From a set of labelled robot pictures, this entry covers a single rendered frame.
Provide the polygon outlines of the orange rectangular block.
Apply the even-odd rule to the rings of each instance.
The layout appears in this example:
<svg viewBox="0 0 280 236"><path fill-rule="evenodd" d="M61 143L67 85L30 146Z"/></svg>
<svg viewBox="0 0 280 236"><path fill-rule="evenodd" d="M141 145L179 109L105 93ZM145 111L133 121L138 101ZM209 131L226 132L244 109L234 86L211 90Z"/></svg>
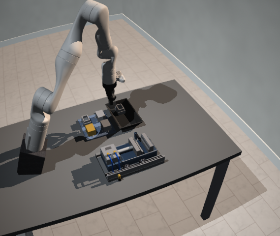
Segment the orange rectangular block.
<svg viewBox="0 0 280 236"><path fill-rule="evenodd" d="M95 130L92 123L85 125L85 128L86 128L86 132L87 132L89 137L92 136L92 135L96 135L96 130Z"/></svg>

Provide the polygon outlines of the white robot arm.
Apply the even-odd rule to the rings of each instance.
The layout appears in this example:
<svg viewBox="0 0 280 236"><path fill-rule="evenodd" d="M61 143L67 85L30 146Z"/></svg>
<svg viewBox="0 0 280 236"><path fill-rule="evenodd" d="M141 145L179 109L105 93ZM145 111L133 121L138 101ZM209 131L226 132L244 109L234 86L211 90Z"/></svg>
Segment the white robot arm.
<svg viewBox="0 0 280 236"><path fill-rule="evenodd" d="M102 82L106 85L114 84L116 81L125 82L121 71L116 72L115 69L118 48L112 46L108 8L94 0L87 0L81 6L70 32L56 56L54 92L40 87L33 96L31 118L25 137L26 149L32 152L39 152L43 149L50 115L57 108L65 85L82 54L82 33L87 21L98 27L95 33L97 56L100 59L110 59L101 65Z"/></svg>

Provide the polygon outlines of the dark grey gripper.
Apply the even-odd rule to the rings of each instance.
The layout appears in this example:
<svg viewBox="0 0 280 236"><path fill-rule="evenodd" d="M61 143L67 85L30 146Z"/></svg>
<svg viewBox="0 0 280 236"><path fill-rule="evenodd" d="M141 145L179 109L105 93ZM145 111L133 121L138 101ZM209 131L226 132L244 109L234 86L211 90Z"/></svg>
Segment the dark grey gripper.
<svg viewBox="0 0 280 236"><path fill-rule="evenodd" d="M109 101L109 105L112 106L113 105L113 101L115 101L116 96L114 96L114 88L117 86L117 82L115 82L114 84L111 85L106 85L104 83L102 83L102 86L105 88L106 91L106 96L108 97L108 101Z"/></svg>

